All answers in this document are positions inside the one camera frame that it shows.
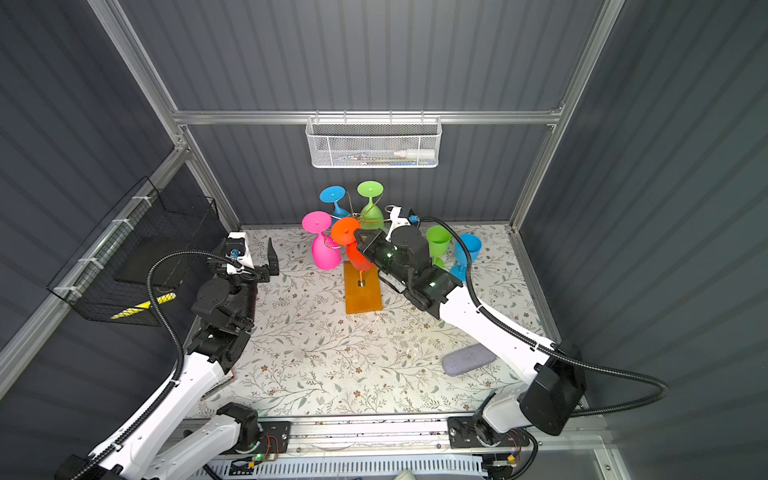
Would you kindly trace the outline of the red wine glass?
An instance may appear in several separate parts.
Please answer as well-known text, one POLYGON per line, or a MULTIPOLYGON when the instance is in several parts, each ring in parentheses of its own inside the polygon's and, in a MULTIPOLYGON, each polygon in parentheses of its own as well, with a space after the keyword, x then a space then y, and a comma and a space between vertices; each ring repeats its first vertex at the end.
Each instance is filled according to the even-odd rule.
POLYGON ((368 271, 374 265, 358 251, 355 232, 360 229, 360 222, 351 216, 339 219, 331 228, 332 239, 346 249, 348 261, 358 271, 368 271))

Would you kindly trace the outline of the pink wine glass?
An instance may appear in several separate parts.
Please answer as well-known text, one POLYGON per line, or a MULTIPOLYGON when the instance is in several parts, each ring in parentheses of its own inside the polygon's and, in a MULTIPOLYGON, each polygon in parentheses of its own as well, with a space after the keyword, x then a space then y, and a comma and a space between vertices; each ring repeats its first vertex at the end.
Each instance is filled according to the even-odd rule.
POLYGON ((332 218, 324 211, 312 211, 302 219, 302 228, 315 236, 311 245, 314 264, 323 271, 333 270, 341 263, 340 250, 327 235, 331 226, 332 218))

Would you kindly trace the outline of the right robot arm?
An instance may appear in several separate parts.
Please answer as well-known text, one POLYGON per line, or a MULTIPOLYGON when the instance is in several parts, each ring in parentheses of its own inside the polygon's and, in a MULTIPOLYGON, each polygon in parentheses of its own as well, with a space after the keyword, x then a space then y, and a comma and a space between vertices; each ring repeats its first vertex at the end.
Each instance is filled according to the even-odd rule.
POLYGON ((434 265, 426 239, 415 226, 391 235, 358 229, 357 250, 379 270, 379 277, 413 306, 473 337, 503 361, 519 380, 491 394, 473 415, 478 440, 494 446, 510 430, 528 425, 557 436, 574 415, 586 390, 582 368, 553 359, 539 346, 553 347, 494 310, 476 304, 466 282, 434 265))

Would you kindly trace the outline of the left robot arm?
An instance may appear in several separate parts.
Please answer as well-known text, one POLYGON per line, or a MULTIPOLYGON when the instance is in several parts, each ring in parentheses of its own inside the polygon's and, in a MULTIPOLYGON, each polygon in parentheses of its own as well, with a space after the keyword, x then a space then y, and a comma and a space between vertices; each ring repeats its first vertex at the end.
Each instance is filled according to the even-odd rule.
POLYGON ((170 334, 176 361, 169 377, 112 435, 87 456, 72 455, 57 479, 186 479, 215 457, 234 451, 259 456, 269 436, 257 412, 230 402, 202 427, 173 446, 166 442, 203 395, 231 372, 254 328, 258 286, 279 274, 279 258, 267 248, 267 264, 253 263, 247 236, 234 232, 215 253, 200 252, 214 273, 197 293, 192 311, 200 326, 180 340, 157 297, 150 312, 170 334))

